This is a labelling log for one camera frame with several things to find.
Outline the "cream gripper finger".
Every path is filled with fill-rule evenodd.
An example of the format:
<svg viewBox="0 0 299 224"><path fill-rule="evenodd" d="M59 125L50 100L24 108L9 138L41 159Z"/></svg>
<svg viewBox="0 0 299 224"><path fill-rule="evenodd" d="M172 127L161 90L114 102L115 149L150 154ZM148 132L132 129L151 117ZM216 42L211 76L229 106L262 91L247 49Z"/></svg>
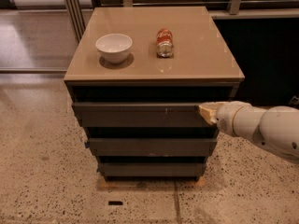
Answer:
<svg viewBox="0 0 299 224"><path fill-rule="evenodd" d="M199 113L209 125L214 125L217 123L216 113L220 107L220 105L200 105Z"/></svg>
<svg viewBox="0 0 299 224"><path fill-rule="evenodd" d="M202 106L220 106L224 105L225 102L206 102L206 103L201 103L200 105Z"/></svg>

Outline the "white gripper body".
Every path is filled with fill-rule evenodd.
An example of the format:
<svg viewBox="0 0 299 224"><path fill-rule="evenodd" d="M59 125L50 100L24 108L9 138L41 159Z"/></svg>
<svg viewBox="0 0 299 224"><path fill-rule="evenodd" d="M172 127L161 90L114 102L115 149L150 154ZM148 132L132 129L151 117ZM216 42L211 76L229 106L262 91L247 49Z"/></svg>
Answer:
<svg viewBox="0 0 299 224"><path fill-rule="evenodd" d="M234 119L237 112L243 108L250 106L249 103L232 101L224 103L216 109L217 127L222 133L226 133L232 137L236 137L234 131Z"/></svg>

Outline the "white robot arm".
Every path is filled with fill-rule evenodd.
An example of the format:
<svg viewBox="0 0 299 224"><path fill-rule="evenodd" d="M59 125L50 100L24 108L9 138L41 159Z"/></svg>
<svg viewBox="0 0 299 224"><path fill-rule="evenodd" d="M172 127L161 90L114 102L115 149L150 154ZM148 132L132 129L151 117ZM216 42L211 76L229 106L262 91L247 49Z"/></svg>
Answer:
<svg viewBox="0 0 299 224"><path fill-rule="evenodd" d="M298 109L265 109L239 101L207 102L199 105L199 114L222 133L247 139L285 161L299 163Z"/></svg>

